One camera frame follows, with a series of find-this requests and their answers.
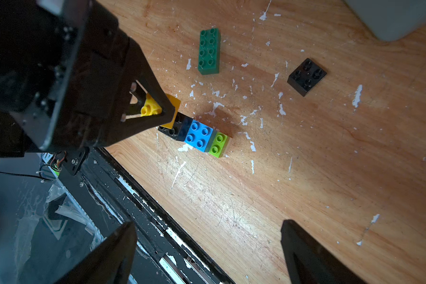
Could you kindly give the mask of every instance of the metal bracket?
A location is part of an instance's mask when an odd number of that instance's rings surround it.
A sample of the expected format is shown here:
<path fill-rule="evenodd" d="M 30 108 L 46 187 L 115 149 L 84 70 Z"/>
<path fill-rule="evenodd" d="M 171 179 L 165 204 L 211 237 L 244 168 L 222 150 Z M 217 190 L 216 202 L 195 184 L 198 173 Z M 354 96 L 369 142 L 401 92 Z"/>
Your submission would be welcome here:
<path fill-rule="evenodd" d="M 85 160 L 86 156 L 89 153 L 88 147 L 83 147 L 77 151 L 69 151 L 66 156 L 66 162 L 63 163 L 66 171 L 70 175 L 75 175 L 80 169 L 82 162 Z"/>

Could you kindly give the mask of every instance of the black metal frame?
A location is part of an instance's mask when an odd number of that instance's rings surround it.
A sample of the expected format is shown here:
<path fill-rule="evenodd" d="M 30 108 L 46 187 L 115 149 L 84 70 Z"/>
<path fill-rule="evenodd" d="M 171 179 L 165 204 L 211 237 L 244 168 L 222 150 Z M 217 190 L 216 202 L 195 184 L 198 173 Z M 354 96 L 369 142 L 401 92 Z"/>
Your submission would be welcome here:
<path fill-rule="evenodd" d="M 281 245 L 292 284 L 365 284 L 294 220 L 285 220 Z"/>
<path fill-rule="evenodd" d="M 234 283 L 105 149 L 91 148 L 76 175 L 61 171 L 59 179 L 103 236 L 123 222 L 135 224 L 140 246 L 146 251 L 138 246 L 134 254 L 131 274 L 138 283 L 174 283 L 159 264 L 169 255 L 177 265 L 167 262 L 186 283 Z"/>

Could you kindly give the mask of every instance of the gray object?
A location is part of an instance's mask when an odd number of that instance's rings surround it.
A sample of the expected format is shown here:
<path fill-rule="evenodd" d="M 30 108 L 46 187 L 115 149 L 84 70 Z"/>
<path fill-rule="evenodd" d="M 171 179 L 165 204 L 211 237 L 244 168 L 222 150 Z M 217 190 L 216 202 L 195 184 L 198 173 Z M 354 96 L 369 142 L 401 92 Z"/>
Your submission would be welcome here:
<path fill-rule="evenodd" d="M 426 24 L 426 0 L 344 1 L 380 40 L 398 40 Z"/>

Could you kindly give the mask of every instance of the lego brick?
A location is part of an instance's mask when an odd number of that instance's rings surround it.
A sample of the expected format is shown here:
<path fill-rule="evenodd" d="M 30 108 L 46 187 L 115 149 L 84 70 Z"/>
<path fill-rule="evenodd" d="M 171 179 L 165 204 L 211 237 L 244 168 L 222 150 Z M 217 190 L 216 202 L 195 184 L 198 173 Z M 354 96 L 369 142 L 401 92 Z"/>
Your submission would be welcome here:
<path fill-rule="evenodd" d="M 184 141 L 192 122 L 193 119 L 191 117 L 185 116 L 179 112 L 175 116 L 172 128 L 168 129 L 160 126 L 158 127 L 158 131 L 172 139 L 175 139 L 176 141 Z"/>
<path fill-rule="evenodd" d="M 209 153 L 216 158 L 221 158 L 225 153 L 229 140 L 229 136 L 224 133 L 217 132 L 215 138 L 213 138 Z"/>
<path fill-rule="evenodd" d="M 159 115 L 162 112 L 162 108 L 152 98 L 150 94 L 146 94 L 145 103 L 140 109 L 141 116 Z"/>
<path fill-rule="evenodd" d="M 216 136 L 216 130 L 193 120 L 187 132 L 185 143 L 193 146 L 202 152 L 210 151 L 213 138 Z"/>
<path fill-rule="evenodd" d="M 176 118 L 176 116 L 177 116 L 178 109 L 180 108 L 180 104 L 182 103 L 182 101 L 181 101 L 181 100 L 179 100 L 179 99 L 177 99 L 176 97 L 174 97 L 174 96 L 170 95 L 170 94 L 166 94 L 166 95 L 167 95 L 167 97 L 169 98 L 169 100 L 170 100 L 170 102 L 172 103 L 172 105 L 175 107 L 175 113 L 173 114 L 173 117 L 172 117 L 172 121 L 171 121 L 171 122 L 166 123 L 166 124 L 163 124 L 163 125 L 161 125 L 161 126 L 162 126 L 162 127 L 165 127 L 165 128 L 168 128 L 168 129 L 171 129 L 171 128 L 172 128 L 172 126 L 173 126 L 173 123 L 175 122 L 175 118 Z"/>
<path fill-rule="evenodd" d="M 287 83 L 304 97 L 326 74 L 325 70 L 307 58 L 290 74 Z"/>
<path fill-rule="evenodd" d="M 218 29 L 200 32 L 199 64 L 197 69 L 202 75 L 219 73 L 219 54 L 221 34 Z"/>

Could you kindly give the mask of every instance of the yellow lego brick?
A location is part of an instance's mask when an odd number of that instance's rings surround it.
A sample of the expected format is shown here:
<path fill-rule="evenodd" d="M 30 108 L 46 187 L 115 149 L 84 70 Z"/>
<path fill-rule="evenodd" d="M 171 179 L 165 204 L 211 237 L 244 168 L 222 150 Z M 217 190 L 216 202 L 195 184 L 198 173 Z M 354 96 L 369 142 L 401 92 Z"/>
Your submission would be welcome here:
<path fill-rule="evenodd" d="M 175 122 L 175 117 L 177 116 L 178 109 L 180 107 L 180 104 L 182 103 L 181 100 L 177 99 L 176 97 L 166 94 L 167 98 L 170 100 L 172 105 L 175 107 L 175 113 L 173 114 L 172 121 L 166 124 L 161 125 L 165 128 L 172 128 L 173 123 Z M 163 109 L 158 105 L 158 103 L 152 98 L 150 94 L 147 94 L 145 99 L 145 104 L 140 109 L 141 116 L 149 116 L 149 115 L 159 115 Z"/>
<path fill-rule="evenodd" d="M 170 95 L 170 94 L 166 94 L 166 95 L 169 98 L 172 105 L 175 107 L 175 112 L 173 113 L 172 121 L 169 122 L 169 123 L 163 124 L 161 126 L 164 127 L 164 128 L 171 129 L 173 127 L 173 123 L 175 122 L 175 117 L 177 116 L 177 112 L 178 112 L 178 109 L 180 108 L 182 101 L 177 99 L 176 97 Z"/>
<path fill-rule="evenodd" d="M 147 94 L 145 104 L 140 109 L 141 116 L 159 115 L 163 109 L 158 103 L 152 98 L 150 94 Z"/>

